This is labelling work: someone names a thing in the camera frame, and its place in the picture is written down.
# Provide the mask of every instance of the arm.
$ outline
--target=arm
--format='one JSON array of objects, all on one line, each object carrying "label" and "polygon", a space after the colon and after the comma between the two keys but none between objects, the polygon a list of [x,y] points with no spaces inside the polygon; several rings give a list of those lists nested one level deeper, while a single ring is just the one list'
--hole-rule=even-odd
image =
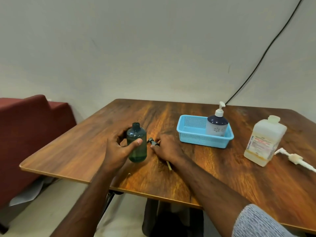
[{"label": "arm", "polygon": [[162,159],[171,162],[192,189],[222,237],[292,236],[279,223],[236,191],[204,171],[186,156],[173,135],[161,134],[151,146]]},{"label": "arm", "polygon": [[131,126],[126,126],[124,130],[108,138],[105,158],[97,174],[51,237],[94,236],[112,179],[124,165],[128,155],[142,142],[137,139],[127,147],[119,145],[129,127]]}]

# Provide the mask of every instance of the white wall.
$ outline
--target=white wall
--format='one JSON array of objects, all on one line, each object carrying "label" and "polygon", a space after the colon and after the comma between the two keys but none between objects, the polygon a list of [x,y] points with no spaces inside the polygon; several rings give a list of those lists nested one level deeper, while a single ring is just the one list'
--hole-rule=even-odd
[{"label": "white wall", "polygon": [[[79,121],[116,98],[226,101],[298,1],[1,0],[0,96],[42,93]],[[315,8],[303,1],[232,105],[316,121]]]}]

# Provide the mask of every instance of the sleeve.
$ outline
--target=sleeve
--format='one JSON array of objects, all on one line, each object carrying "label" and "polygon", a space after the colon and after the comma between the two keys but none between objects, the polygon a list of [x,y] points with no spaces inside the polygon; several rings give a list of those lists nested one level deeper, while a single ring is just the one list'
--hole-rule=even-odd
[{"label": "sleeve", "polygon": [[239,214],[232,237],[293,237],[281,224],[254,204]]}]

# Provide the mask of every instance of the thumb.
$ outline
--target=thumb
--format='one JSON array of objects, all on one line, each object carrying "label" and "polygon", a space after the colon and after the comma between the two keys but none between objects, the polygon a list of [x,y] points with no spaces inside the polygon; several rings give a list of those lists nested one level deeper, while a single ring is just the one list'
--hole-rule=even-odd
[{"label": "thumb", "polygon": [[129,155],[133,150],[140,146],[142,142],[143,140],[138,138],[134,140],[132,143],[130,143],[128,146],[124,147],[126,154]]},{"label": "thumb", "polygon": [[161,149],[160,149],[160,146],[158,146],[158,145],[152,145],[150,148],[156,153],[156,155],[158,155],[158,157],[161,157]]}]

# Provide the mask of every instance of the hand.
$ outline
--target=hand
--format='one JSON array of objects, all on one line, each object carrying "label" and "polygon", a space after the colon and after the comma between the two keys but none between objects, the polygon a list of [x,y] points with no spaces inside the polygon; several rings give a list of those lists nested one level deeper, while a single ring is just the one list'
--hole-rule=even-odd
[{"label": "hand", "polygon": [[111,137],[107,139],[106,151],[102,167],[108,171],[118,171],[125,164],[129,154],[143,142],[138,138],[128,146],[121,147],[120,143],[126,138],[126,131],[132,125],[125,126],[120,131],[114,131]]},{"label": "hand", "polygon": [[151,149],[161,159],[175,164],[177,160],[187,158],[174,135],[159,133],[155,139],[155,142],[158,141],[160,146],[151,146]]}]

